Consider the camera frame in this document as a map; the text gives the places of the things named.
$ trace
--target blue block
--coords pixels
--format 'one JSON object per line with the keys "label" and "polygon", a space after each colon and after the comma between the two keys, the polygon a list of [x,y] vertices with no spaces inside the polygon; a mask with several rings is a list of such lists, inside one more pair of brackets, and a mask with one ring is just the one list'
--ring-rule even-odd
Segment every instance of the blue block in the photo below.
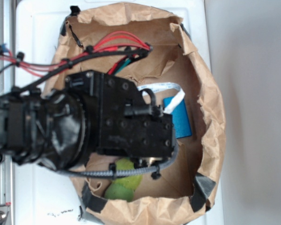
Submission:
{"label": "blue block", "polygon": [[[166,107],[173,97],[167,97],[163,100],[164,106]],[[173,124],[176,130],[176,138],[192,136],[191,126],[188,120],[186,106],[184,99],[171,113],[173,115]]]}

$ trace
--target gray wall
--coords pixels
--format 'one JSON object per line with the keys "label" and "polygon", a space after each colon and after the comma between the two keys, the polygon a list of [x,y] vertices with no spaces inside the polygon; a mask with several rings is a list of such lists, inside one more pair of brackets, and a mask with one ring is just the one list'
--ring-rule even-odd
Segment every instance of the gray wall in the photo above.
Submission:
{"label": "gray wall", "polygon": [[205,0],[227,115],[225,225],[281,225],[281,0]]}

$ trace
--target gray cable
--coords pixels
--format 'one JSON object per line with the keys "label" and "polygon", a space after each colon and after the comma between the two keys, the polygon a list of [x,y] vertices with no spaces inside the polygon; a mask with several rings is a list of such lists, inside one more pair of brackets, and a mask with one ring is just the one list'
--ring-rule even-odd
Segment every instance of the gray cable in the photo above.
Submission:
{"label": "gray cable", "polygon": [[[174,161],[176,160],[177,155],[178,155],[178,150],[179,150],[179,146],[178,146],[178,142],[176,141],[172,157],[168,161],[166,161],[164,163],[160,163],[159,170],[163,170],[174,163]],[[134,169],[134,170],[117,170],[115,177],[121,178],[121,177],[142,175],[142,174],[146,174],[146,173],[154,173],[157,171],[158,171],[158,167],[155,165],[150,166],[150,167],[138,168],[138,169]],[[72,176],[72,177],[91,177],[91,178],[106,178],[106,179],[114,177],[112,170],[85,171],[85,172],[73,172],[73,171],[60,170],[57,172],[60,174]]]}

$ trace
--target cable tie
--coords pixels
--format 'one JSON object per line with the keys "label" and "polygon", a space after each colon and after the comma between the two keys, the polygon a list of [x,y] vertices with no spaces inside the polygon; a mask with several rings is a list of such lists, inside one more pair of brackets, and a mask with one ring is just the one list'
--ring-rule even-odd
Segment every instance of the cable tie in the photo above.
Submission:
{"label": "cable tie", "polygon": [[131,49],[130,46],[127,46],[127,47],[124,49],[125,52],[129,52],[129,51],[131,51],[131,50],[132,50],[132,49]]}
{"label": "cable tie", "polygon": [[149,46],[149,48],[150,48],[149,52],[151,52],[153,50],[153,46],[150,45],[148,42],[145,42],[145,44]]}
{"label": "cable tie", "polygon": [[24,53],[18,52],[17,57],[16,57],[16,62],[15,62],[15,65],[16,65],[17,67],[20,66],[20,63],[23,61],[24,56],[25,56]]}
{"label": "cable tie", "polygon": [[88,45],[88,46],[86,46],[84,51],[87,52],[88,54],[91,54],[91,53],[93,53],[93,50],[94,50],[94,47],[91,45]]}
{"label": "cable tie", "polygon": [[154,166],[156,166],[157,170],[156,170],[156,172],[153,172],[153,173],[151,174],[151,177],[152,177],[154,180],[157,180],[157,179],[161,178],[160,166],[159,166],[158,163],[156,163]]}
{"label": "cable tie", "polygon": [[117,178],[117,167],[115,163],[109,164],[109,170],[112,171],[112,180],[115,180]]}
{"label": "cable tie", "polygon": [[64,59],[62,59],[61,61],[66,61],[67,62],[67,65],[68,65],[68,67],[69,67],[69,69],[72,69],[73,68],[73,62],[70,60],[70,59],[68,59],[68,58],[64,58]]}

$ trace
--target black plastic clip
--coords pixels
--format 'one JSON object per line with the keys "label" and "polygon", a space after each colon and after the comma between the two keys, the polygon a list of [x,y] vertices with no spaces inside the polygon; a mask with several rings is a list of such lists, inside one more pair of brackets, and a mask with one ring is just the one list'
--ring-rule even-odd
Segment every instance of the black plastic clip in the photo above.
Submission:
{"label": "black plastic clip", "polygon": [[20,89],[19,87],[13,86],[13,87],[11,88],[11,94],[12,94],[13,96],[18,97],[18,96],[20,96],[20,93],[21,93],[21,89]]}
{"label": "black plastic clip", "polygon": [[115,180],[117,178],[117,166],[115,163],[109,164],[109,170],[112,171],[112,180]]}
{"label": "black plastic clip", "polygon": [[67,62],[67,65],[68,65],[69,69],[73,68],[73,66],[74,66],[73,62],[70,59],[66,58],[66,59],[62,59],[62,61],[66,61]]}
{"label": "black plastic clip", "polygon": [[85,52],[87,52],[88,54],[92,54],[94,50],[94,47],[91,45],[86,46],[85,48]]}
{"label": "black plastic clip", "polygon": [[161,178],[161,174],[160,174],[160,167],[159,167],[159,164],[156,164],[155,165],[157,167],[157,171],[156,172],[153,172],[151,174],[151,177],[154,179],[154,180],[157,180],[159,178]]}
{"label": "black plastic clip", "polygon": [[145,44],[146,44],[146,45],[148,45],[148,46],[150,47],[149,52],[151,52],[151,51],[153,50],[153,46],[152,46],[152,45],[150,45],[148,42],[145,42]]}
{"label": "black plastic clip", "polygon": [[40,88],[37,88],[37,87],[32,87],[30,90],[29,90],[29,94],[30,95],[34,95],[34,96],[40,96],[42,94],[42,91]]}
{"label": "black plastic clip", "polygon": [[81,12],[78,6],[70,6],[71,14],[70,16],[77,16]]}
{"label": "black plastic clip", "polygon": [[17,54],[17,60],[16,60],[16,62],[15,62],[15,65],[17,66],[17,67],[19,67],[20,66],[20,62],[22,62],[23,61],[23,59],[24,59],[24,56],[25,56],[25,54],[24,53],[22,53],[22,52],[19,52],[18,54]]}

